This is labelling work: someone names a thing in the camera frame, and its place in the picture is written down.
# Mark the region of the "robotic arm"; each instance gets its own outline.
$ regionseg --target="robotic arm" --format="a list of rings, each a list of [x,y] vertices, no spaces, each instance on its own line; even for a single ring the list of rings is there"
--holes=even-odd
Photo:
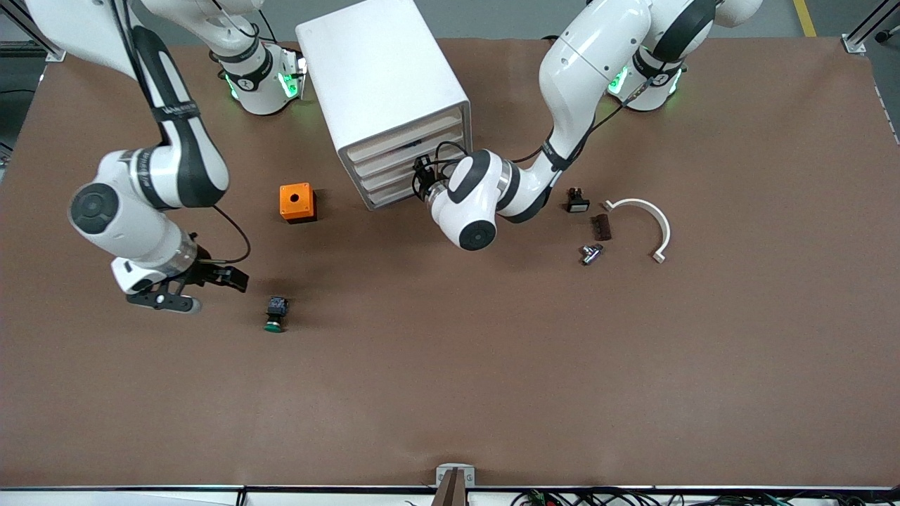
[[[232,95],[248,112],[273,114],[300,95],[305,72],[297,53],[263,43],[243,16],[264,0],[142,0],[155,15],[181,25],[210,47]]]
[[[185,285],[212,283],[244,292],[244,273],[210,260],[193,234],[162,213],[213,206],[229,184],[228,169],[166,45],[121,0],[72,3],[63,9],[55,0],[28,0],[35,22],[61,48],[139,82],[163,140],[103,157],[94,181],[73,198],[69,220],[116,256],[112,272],[131,303],[197,312],[199,301],[181,295]],[[91,26],[92,36],[82,33],[84,26]],[[173,282],[177,288],[169,292]]]
[[[626,107],[635,111],[661,107],[675,93],[684,71],[684,58],[707,38],[712,25],[733,28],[743,24],[761,4],[762,0],[657,0],[652,13],[655,21],[661,20],[655,31],[658,35],[648,37],[621,68],[609,85],[609,93],[623,102],[629,90],[651,79],[647,90]]]
[[[639,99],[646,101],[644,92],[654,99],[652,90],[678,79],[681,62],[706,39],[714,19],[721,14],[723,23],[742,23],[760,2],[594,0],[541,62],[541,94],[553,116],[553,131],[534,164],[521,168],[482,149],[463,158],[446,178],[419,163],[416,195],[456,246],[485,248],[497,233],[494,213],[521,223],[546,205],[556,181],[594,131],[594,112],[603,94],[621,93],[623,107],[639,108]],[[636,71],[628,70],[629,60]]]
[[[544,207],[580,153],[607,86],[650,29],[648,0],[595,0],[571,22],[541,63],[553,132],[530,168],[482,149],[460,161],[449,179],[417,170],[417,194],[456,246],[488,246],[497,233],[494,213],[521,223]]]

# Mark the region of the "yellow floor line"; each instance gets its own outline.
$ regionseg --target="yellow floor line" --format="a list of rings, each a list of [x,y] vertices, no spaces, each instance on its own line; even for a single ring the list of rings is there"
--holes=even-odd
[[[794,8],[796,9],[796,17],[800,18],[800,26],[803,27],[804,36],[815,37],[813,18],[809,17],[806,0],[794,0]]]

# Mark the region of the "metal frame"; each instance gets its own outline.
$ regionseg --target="metal frame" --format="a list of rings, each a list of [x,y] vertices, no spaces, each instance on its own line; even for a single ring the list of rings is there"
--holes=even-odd
[[[852,32],[844,33],[841,36],[841,41],[847,52],[851,54],[865,54],[866,45],[863,42],[897,7],[900,7],[900,0],[882,0],[878,7],[866,16],[866,19],[862,20],[862,23],[853,29]]]
[[[877,486],[785,486],[785,485],[476,485],[467,492],[523,492],[532,489],[551,492],[595,491],[624,489],[644,493],[675,492],[677,494],[722,495],[735,491],[802,492],[829,491],[845,495],[862,495],[865,492],[890,492],[892,487]],[[430,485],[63,485],[0,487],[0,492],[295,492],[295,493],[385,493],[430,494]]]
[[[47,51],[48,62],[60,62],[65,59],[66,52],[41,33],[32,16],[28,14],[28,8],[23,0],[0,0],[0,12],[6,14],[13,23],[31,37],[34,43]]]

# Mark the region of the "orange box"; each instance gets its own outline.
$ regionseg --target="orange box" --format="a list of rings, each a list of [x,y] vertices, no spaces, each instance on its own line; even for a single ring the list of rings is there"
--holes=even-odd
[[[284,185],[278,195],[279,211],[288,223],[316,221],[316,192],[309,183]]]

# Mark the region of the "white curved plastic part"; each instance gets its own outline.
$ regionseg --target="white curved plastic part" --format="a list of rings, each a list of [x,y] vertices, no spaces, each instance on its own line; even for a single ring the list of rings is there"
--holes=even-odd
[[[659,222],[660,228],[662,229],[662,244],[653,252],[653,259],[657,261],[657,263],[662,263],[666,257],[662,254],[662,251],[669,246],[669,239],[672,235],[672,229],[669,226],[669,219],[666,218],[666,215],[660,211],[659,207],[656,207],[652,203],[649,203],[645,200],[641,199],[623,199],[616,203],[611,203],[610,201],[606,201],[603,203],[603,207],[607,208],[607,211],[612,211],[619,206],[622,205],[633,205],[634,207],[640,207],[641,209],[649,212],[653,215],[653,218],[656,218],[656,221]]]

